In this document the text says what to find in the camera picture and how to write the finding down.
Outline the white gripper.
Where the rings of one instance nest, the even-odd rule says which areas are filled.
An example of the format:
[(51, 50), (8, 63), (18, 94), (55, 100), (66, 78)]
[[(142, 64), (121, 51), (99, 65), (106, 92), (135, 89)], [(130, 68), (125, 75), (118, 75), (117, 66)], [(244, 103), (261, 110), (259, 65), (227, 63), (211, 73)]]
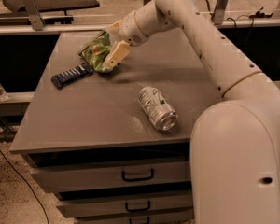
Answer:
[(130, 53), (130, 45), (137, 47), (148, 41), (136, 23), (136, 11), (130, 12), (122, 20), (108, 25), (105, 30), (109, 34), (118, 34), (124, 40), (115, 42), (103, 62), (104, 69), (111, 69), (121, 62)]

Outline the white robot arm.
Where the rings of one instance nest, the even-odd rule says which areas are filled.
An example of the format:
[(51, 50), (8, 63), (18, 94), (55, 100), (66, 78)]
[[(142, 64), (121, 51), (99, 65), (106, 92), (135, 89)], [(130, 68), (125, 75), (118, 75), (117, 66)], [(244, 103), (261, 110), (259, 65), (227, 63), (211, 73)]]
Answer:
[(280, 224), (280, 89), (193, 0), (152, 0), (107, 26), (112, 50), (105, 66), (173, 27), (223, 99), (199, 116), (190, 138), (196, 224)]

